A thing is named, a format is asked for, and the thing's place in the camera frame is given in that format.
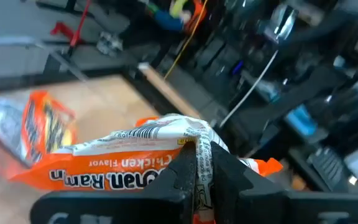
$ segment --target ramen noodle package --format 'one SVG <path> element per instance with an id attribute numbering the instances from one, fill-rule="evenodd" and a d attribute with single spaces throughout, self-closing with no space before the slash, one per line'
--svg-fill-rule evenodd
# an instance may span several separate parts
<path id="1" fill-rule="evenodd" d="M 130 130 L 112 130 L 108 136 L 75 144 L 74 118 L 72 111 L 45 91 L 32 92 L 26 103 L 0 97 L 0 173 L 43 190 L 143 189 L 186 142 L 194 141 L 196 195 L 205 193 L 197 200 L 198 217 L 201 223 L 213 222 L 210 142 L 225 150 L 227 146 L 207 122 L 168 114 L 140 120 Z M 262 175 L 270 172 L 266 168 L 269 162 L 242 162 Z"/>

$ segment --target wire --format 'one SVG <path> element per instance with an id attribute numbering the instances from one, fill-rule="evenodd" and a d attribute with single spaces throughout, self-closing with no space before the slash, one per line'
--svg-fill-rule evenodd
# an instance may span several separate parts
<path id="1" fill-rule="evenodd" d="M 230 111 L 230 113 L 223 119 L 222 123 L 219 125 L 219 128 L 222 128 L 224 126 L 224 124 L 226 124 L 226 122 L 230 119 L 230 117 L 239 109 L 239 107 L 242 105 L 242 103 L 248 99 L 248 96 L 252 93 L 252 91 L 254 90 L 254 88 L 258 85 L 258 83 L 261 81 L 261 79 L 264 77 L 264 75 L 266 74 L 267 70 L 269 69 L 269 67 L 272 65 L 274 59 L 276 58 L 278 53 L 278 50 L 276 50 L 274 52 L 274 54 L 272 55 L 272 58 L 269 60 L 268 64 L 266 65 L 265 69 L 263 70 L 263 72 L 259 75 L 259 78 L 255 81 L 255 83 L 251 86 L 251 88 L 248 90 L 248 92 L 246 93 L 246 95 L 241 99 L 241 101 L 233 108 L 233 110 Z"/>
<path id="2" fill-rule="evenodd" d="M 178 63 L 180 57 L 181 57 L 181 54 L 183 53 L 183 51 L 185 51 L 185 49 L 187 48 L 187 45 L 190 43 L 191 39 L 193 38 L 194 36 L 194 33 L 196 32 L 196 29 L 198 27 L 198 24 L 201 22 L 201 18 L 203 18 L 203 13 L 204 13 L 204 10 L 205 10 L 205 6 L 206 6 L 206 3 L 208 2 L 208 0 L 205 0 L 204 4 L 203 4 L 203 8 L 201 9 L 201 13 L 200 13 L 200 16 L 198 17 L 197 19 L 197 22 L 196 22 L 196 25 L 194 26 L 194 29 L 193 31 L 191 32 L 189 38 L 187 39 L 187 41 L 185 42 L 185 44 L 183 45 L 182 49 L 180 50 L 178 56 L 176 57 L 175 61 L 173 61 L 173 64 L 172 66 L 169 68 L 167 74 L 165 74 L 164 76 L 164 80 L 166 80 L 169 75 L 171 75 L 172 73 L 172 70 L 173 68 L 175 68 L 175 65 Z"/>

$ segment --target wooden board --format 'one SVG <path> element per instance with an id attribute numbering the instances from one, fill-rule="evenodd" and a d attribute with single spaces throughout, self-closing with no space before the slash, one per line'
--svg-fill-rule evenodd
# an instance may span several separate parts
<path id="1" fill-rule="evenodd" d="M 199 118 L 198 112 L 164 83 L 158 73 L 147 67 L 143 67 L 143 72 L 183 114 Z M 9 96 L 25 98 L 34 89 L 13 91 Z M 120 75 L 92 79 L 86 85 L 78 81 L 37 89 L 48 90 L 75 112 L 79 142 L 106 136 L 117 129 L 131 129 L 138 119 L 158 115 Z M 0 178 L 0 224 L 29 223 L 30 208 L 44 193 Z"/>

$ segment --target yellow cable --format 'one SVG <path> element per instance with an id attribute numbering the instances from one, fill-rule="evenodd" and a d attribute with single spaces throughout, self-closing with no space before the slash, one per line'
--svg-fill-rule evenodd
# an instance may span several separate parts
<path id="1" fill-rule="evenodd" d="M 176 57 L 175 61 L 173 61 L 172 66 L 170 67 L 170 69 L 168 70 L 167 74 L 165 74 L 164 76 L 164 80 L 166 80 L 168 78 L 168 76 L 172 73 L 173 68 L 175 67 L 175 65 L 178 63 L 181 54 L 183 53 L 183 51 L 186 49 L 187 45 L 190 43 L 191 39 L 194 36 L 194 33 L 196 32 L 196 29 L 198 27 L 198 24 L 200 23 L 201 18 L 203 17 L 203 13 L 204 13 L 204 9 L 206 6 L 206 3 L 208 2 L 208 0 L 205 0 L 204 4 L 203 4 L 203 8 L 201 9 L 201 13 L 200 16 L 198 17 L 198 20 L 196 22 L 196 25 L 194 26 L 193 31 L 191 32 L 191 35 L 189 36 L 189 38 L 187 39 L 187 41 L 185 42 L 185 44 L 183 45 L 181 51 L 179 52 L 178 56 Z"/>

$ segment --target barcode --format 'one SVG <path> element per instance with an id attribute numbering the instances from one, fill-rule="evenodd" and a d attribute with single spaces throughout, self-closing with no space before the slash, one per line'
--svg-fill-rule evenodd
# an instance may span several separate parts
<path id="1" fill-rule="evenodd" d="M 129 131 L 128 135 L 138 138 L 156 139 L 160 128 L 161 127 L 159 126 L 146 126 L 146 127 L 135 128 L 132 131 Z"/>

